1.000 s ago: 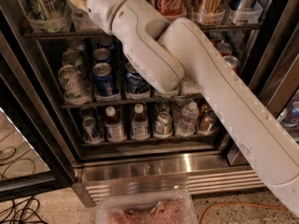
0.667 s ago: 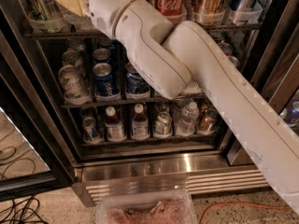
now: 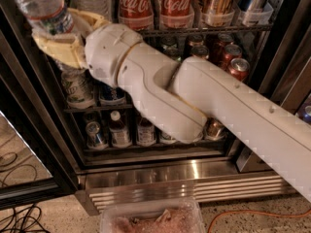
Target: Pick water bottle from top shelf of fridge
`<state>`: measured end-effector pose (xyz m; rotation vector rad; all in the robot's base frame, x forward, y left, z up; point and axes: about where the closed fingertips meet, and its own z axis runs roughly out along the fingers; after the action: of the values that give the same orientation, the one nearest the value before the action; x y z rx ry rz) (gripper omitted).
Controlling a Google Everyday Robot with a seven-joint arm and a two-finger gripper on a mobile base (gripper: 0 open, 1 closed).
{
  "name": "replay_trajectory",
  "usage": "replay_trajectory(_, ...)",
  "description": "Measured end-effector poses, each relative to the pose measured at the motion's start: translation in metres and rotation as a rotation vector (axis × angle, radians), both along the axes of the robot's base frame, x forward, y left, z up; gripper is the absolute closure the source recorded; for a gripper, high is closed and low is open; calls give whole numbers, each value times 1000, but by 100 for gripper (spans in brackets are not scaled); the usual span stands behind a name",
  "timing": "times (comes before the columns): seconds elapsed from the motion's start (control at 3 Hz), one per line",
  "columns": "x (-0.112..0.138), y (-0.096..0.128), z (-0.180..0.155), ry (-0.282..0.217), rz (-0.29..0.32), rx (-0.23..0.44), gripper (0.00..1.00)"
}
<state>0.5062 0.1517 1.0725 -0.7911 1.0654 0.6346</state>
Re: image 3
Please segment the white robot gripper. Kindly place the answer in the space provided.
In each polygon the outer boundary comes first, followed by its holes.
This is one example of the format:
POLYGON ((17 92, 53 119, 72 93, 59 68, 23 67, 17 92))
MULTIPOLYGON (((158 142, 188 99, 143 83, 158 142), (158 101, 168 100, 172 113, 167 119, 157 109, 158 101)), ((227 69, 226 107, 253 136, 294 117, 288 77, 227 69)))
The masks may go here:
POLYGON ((75 33, 51 35, 33 31, 32 38, 37 47, 72 68, 86 69, 88 65, 96 80, 117 87, 123 59, 132 47, 143 41, 142 36, 126 25, 110 23, 96 13, 73 8, 68 8, 68 12, 77 30, 86 37, 86 45, 75 33))

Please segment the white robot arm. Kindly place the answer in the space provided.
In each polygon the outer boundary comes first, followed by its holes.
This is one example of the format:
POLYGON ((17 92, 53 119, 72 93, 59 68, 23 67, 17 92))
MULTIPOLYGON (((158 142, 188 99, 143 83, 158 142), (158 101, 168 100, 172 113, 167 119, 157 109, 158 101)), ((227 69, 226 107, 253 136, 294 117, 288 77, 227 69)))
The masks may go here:
POLYGON ((269 167, 311 200, 311 126, 209 61, 177 62, 124 24, 74 11, 75 33, 32 37, 48 56, 126 91, 143 117, 183 143, 207 118, 219 120, 269 167))

